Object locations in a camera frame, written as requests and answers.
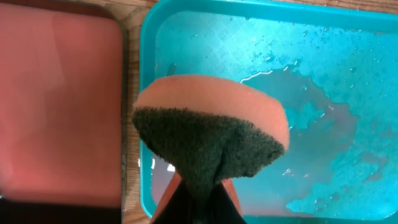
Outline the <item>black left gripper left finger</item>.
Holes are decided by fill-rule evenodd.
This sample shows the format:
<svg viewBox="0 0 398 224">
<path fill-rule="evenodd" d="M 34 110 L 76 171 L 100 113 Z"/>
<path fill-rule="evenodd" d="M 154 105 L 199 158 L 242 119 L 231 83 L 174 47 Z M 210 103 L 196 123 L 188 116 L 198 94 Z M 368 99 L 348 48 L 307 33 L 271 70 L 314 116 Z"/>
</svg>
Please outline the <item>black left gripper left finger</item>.
<svg viewBox="0 0 398 224">
<path fill-rule="evenodd" d="M 199 223 L 198 200 L 188 185 L 181 181 L 170 198 L 160 206 L 152 224 L 197 224 Z"/>
</svg>

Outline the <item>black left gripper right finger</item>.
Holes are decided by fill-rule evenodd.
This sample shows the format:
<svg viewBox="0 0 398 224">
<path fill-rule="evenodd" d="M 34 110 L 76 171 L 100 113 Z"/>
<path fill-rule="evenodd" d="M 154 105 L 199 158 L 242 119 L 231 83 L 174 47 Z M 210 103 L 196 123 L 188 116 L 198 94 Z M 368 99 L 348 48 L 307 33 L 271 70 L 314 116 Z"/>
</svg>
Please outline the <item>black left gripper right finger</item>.
<svg viewBox="0 0 398 224">
<path fill-rule="evenodd" d="M 220 182 L 213 188 L 205 212 L 207 224 L 246 224 L 232 182 Z"/>
</svg>

